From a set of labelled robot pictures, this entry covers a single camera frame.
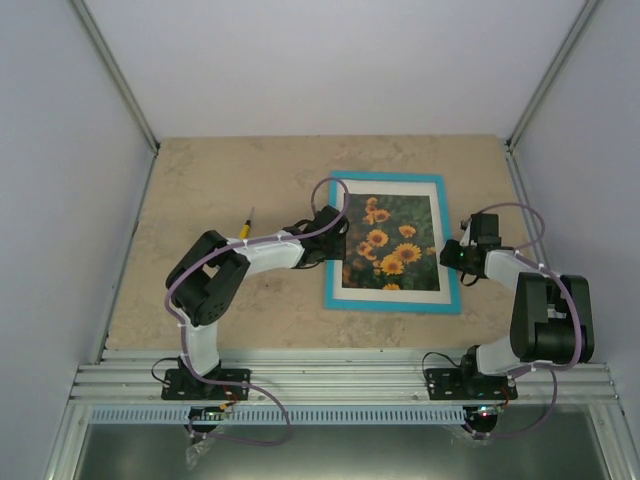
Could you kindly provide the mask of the sunflower photo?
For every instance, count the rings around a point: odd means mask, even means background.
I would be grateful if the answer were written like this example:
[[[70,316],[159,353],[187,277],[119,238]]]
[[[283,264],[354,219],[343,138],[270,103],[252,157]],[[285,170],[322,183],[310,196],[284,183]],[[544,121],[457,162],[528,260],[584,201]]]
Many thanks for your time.
[[[352,194],[341,286],[438,291],[440,275],[428,196]]]

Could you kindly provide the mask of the yellow handled screwdriver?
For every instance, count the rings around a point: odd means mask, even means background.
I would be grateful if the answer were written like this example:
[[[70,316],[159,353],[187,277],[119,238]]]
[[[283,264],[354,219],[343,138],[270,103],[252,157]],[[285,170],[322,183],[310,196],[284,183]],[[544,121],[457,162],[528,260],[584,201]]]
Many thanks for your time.
[[[244,224],[243,224],[243,226],[242,226],[242,228],[241,228],[241,230],[239,232],[239,238],[240,239],[247,239],[249,237],[249,233],[251,231],[254,212],[255,212],[255,208],[252,207],[251,210],[250,210],[250,213],[248,215],[248,218],[244,222]]]

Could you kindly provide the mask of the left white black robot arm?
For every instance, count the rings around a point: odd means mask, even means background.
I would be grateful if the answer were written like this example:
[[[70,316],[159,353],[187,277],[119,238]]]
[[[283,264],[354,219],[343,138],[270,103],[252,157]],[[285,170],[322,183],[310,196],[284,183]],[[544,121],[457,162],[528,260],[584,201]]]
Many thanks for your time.
[[[205,232],[168,275],[164,304],[179,322],[185,388],[197,399],[218,390],[221,365],[217,322],[243,281],[272,270],[312,268],[346,253],[349,220],[325,206],[270,236],[228,239]]]

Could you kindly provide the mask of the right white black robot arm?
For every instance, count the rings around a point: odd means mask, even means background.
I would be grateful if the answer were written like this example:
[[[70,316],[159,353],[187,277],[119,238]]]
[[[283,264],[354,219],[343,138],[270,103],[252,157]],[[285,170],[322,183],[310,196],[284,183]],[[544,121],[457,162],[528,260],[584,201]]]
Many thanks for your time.
[[[449,240],[440,264],[471,287],[491,280],[514,293],[509,334],[470,347],[457,367],[459,387],[471,399],[513,393],[509,382],[537,368],[564,371],[591,360],[595,336],[588,281],[535,263],[506,247],[496,214],[475,213]]]

